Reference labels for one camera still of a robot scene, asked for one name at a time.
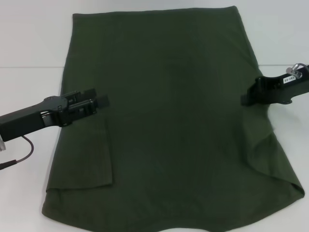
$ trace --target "white background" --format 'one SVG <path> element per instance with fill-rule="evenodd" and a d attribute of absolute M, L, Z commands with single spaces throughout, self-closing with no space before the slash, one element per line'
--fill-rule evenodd
<path fill-rule="evenodd" d="M 284 74 L 309 63 L 309 2 L 294 0 L 0 0 L 0 115 L 58 95 L 70 43 L 73 13 L 141 11 L 235 5 L 264 75 Z M 309 189 L 309 94 L 293 104 L 273 104 L 269 117 L 305 190 Z M 46 128 L 28 135 L 31 158 L 0 171 L 0 228 L 4 232 L 81 232 L 41 214 L 50 165 L 59 135 Z M 0 163 L 28 152 L 23 139 L 6 143 Z M 309 200 L 235 232 L 307 232 Z M 190 229 L 171 231 L 193 232 Z"/>

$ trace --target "green cloth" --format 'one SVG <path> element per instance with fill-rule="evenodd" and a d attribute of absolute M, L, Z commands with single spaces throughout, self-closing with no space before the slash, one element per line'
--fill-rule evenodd
<path fill-rule="evenodd" d="M 74 14 L 62 92 L 111 106 L 61 131 L 43 214 L 94 232 L 224 232 L 304 197 L 236 7 Z"/>

